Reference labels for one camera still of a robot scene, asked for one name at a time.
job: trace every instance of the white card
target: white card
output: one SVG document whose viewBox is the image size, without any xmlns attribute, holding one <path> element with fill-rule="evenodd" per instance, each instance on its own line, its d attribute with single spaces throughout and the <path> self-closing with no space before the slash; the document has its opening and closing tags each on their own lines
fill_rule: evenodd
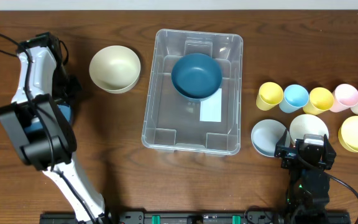
<svg viewBox="0 0 358 224">
<path fill-rule="evenodd" d="M 200 121 L 221 122 L 222 119 L 222 89 L 218 89 L 207 100 L 201 102 Z"/>
</svg>

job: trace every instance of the white wall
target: white wall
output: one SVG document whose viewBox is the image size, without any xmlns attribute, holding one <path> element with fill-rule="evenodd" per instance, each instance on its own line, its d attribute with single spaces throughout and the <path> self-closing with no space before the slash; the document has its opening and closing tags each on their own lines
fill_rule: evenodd
<svg viewBox="0 0 358 224">
<path fill-rule="evenodd" d="M 358 0 L 0 0 L 0 10 L 358 9 Z"/>
</svg>

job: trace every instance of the green connector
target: green connector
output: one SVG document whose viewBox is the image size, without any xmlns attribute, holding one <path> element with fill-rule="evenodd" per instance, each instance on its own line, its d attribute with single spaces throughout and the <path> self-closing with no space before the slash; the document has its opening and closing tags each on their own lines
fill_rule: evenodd
<svg viewBox="0 0 358 224">
<path fill-rule="evenodd" d="M 239 215 L 233 215 L 233 223 L 232 224 L 241 224 L 241 217 Z"/>
<path fill-rule="evenodd" d="M 160 224 L 160 216 L 159 215 L 152 216 L 152 224 Z"/>
</svg>

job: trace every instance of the dark teal bowl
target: dark teal bowl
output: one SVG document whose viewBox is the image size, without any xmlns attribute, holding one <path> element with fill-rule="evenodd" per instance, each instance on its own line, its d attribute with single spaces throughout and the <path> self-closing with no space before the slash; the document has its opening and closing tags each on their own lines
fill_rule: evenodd
<svg viewBox="0 0 358 224">
<path fill-rule="evenodd" d="M 215 60 L 205 54 L 188 54 L 172 69 L 172 83 L 180 94 L 191 101 L 212 96 L 221 86 L 222 70 Z"/>
</svg>

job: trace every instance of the white bowl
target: white bowl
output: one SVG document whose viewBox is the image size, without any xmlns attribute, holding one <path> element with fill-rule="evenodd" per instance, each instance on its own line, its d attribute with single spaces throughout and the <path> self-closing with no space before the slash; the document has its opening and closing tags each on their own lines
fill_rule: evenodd
<svg viewBox="0 0 358 224">
<path fill-rule="evenodd" d="M 295 145 L 296 139 L 303 139 L 305 134 L 318 134 L 329 137 L 328 128 L 323 120 L 315 115 L 302 114 L 297 116 L 290 125 L 291 142 Z"/>
<path fill-rule="evenodd" d="M 132 89 L 140 75 L 140 60 L 135 52 L 123 46 L 101 49 L 89 65 L 93 83 L 109 93 L 125 93 Z"/>
</svg>

